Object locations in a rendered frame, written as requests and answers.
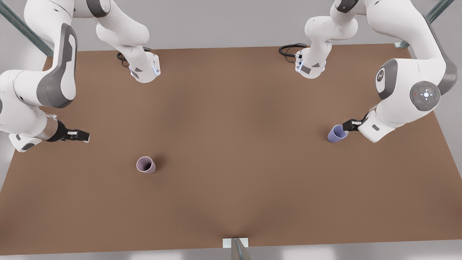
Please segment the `silver frame post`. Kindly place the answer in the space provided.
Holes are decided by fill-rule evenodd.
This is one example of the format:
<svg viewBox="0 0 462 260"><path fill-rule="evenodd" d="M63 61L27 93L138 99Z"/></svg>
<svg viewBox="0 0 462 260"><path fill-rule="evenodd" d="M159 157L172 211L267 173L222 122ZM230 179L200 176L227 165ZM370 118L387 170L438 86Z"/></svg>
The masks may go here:
<svg viewBox="0 0 462 260"><path fill-rule="evenodd" d="M438 0L431 10L425 16L429 23L433 23L452 3L454 0ZM409 44L406 41L394 43L395 48L404 49L408 48Z"/></svg>
<svg viewBox="0 0 462 260"><path fill-rule="evenodd" d="M231 249L231 260L252 260L247 250L249 247L248 238L224 238L222 247Z"/></svg>
<svg viewBox="0 0 462 260"><path fill-rule="evenodd" d="M0 0L0 14L10 22L22 35L24 35L31 43L33 43L45 56L53 57L53 50L21 20L18 15L6 5L3 0Z"/></svg>

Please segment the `purple cup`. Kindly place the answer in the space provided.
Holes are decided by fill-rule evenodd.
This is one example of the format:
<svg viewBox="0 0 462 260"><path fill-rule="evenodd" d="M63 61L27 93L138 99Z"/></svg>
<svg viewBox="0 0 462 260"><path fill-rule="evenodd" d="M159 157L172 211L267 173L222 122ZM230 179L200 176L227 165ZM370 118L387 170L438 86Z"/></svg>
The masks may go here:
<svg viewBox="0 0 462 260"><path fill-rule="evenodd" d="M348 136L348 131L343 129L343 125L335 125L328 134L330 143L337 143Z"/></svg>

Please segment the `pink cup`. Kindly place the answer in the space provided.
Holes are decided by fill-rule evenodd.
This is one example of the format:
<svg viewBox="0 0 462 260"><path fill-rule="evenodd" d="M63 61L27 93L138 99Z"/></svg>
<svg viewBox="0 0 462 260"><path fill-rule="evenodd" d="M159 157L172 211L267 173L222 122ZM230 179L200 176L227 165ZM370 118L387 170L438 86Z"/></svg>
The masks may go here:
<svg viewBox="0 0 462 260"><path fill-rule="evenodd" d="M155 162L148 156L143 156L137 160L136 168L138 171L146 174L152 174L156 171Z"/></svg>

